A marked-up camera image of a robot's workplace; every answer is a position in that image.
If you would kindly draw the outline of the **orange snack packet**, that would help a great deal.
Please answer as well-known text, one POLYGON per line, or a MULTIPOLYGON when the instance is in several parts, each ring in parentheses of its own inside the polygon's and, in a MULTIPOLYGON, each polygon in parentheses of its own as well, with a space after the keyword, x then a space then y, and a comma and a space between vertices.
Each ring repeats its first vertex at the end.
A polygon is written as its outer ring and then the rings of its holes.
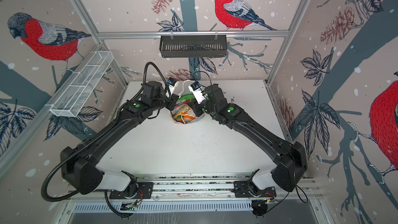
POLYGON ((192 108, 188 105, 184 106, 181 110, 179 110, 174 116, 173 119, 177 122, 187 124, 191 121, 195 120, 197 117, 193 112, 192 108))

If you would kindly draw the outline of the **colourful paper gift bag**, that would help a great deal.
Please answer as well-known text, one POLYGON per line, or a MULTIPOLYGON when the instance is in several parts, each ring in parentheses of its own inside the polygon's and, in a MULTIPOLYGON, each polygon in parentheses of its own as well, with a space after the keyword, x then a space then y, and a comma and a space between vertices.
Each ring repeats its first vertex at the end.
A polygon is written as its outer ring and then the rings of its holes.
POLYGON ((196 103, 196 98, 190 90, 190 86, 184 87, 185 83, 193 84, 194 81, 186 80, 182 82, 182 91, 177 93, 178 99, 176 105, 172 110, 170 110, 170 116, 172 117, 175 123, 180 124, 190 124, 198 121, 201 117, 199 117, 193 110, 193 106, 190 106, 196 103))

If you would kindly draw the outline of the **bright green snack bag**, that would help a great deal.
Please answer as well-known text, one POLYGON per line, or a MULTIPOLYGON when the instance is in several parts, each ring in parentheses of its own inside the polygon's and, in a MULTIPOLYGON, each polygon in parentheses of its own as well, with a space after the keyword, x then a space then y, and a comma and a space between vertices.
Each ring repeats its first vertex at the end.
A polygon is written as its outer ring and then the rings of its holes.
POLYGON ((191 99, 195 99, 195 96, 193 94, 186 94, 186 95, 182 95, 177 102, 184 102, 184 101, 189 101, 191 99))

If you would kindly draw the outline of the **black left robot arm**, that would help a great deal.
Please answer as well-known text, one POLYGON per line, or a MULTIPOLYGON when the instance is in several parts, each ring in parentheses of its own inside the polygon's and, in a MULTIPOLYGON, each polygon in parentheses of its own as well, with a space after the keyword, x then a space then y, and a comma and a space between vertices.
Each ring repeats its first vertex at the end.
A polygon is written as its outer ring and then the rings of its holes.
POLYGON ((166 85, 147 82, 136 97, 124 103, 116 118, 93 139, 75 149, 65 148, 61 159, 62 177, 82 195, 95 190, 123 192, 131 198, 138 191, 137 179, 126 171, 112 172, 97 167, 104 155, 130 130, 151 119, 152 114, 163 108, 172 110, 178 100, 174 89, 178 82, 169 78, 166 85))

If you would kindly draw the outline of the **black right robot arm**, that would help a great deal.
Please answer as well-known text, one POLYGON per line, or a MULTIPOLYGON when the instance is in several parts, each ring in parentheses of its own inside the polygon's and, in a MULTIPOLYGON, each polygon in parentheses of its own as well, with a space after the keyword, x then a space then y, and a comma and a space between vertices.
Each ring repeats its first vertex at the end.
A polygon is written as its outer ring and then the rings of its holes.
POLYGON ((194 113, 209 114, 213 120, 234 130, 264 151, 276 167, 271 170, 255 170, 246 181, 247 190, 254 197, 260 196, 267 188, 278 186, 292 192, 307 170, 306 152, 302 144, 290 143, 254 121, 247 112, 234 103, 228 103, 217 84, 205 89, 199 82, 189 87, 195 96, 192 103, 194 113))

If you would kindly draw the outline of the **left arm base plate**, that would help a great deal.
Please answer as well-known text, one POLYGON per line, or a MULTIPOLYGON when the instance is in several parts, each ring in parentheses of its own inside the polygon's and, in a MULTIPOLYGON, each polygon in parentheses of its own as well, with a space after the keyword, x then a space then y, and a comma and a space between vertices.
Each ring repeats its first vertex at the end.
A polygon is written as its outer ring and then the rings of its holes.
POLYGON ((153 186, 154 183, 152 182, 133 183, 132 185, 129 185, 125 191, 112 190, 109 198, 112 200, 150 199, 153 191, 153 186))

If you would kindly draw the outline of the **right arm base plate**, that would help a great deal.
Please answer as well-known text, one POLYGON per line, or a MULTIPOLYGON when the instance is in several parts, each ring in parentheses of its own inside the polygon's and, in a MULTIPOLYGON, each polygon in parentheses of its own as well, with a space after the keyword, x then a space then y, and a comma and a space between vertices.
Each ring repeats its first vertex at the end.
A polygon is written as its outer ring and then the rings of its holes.
POLYGON ((263 190, 257 188, 250 181, 234 181, 232 193, 236 198, 276 198, 274 187, 268 187, 263 190))

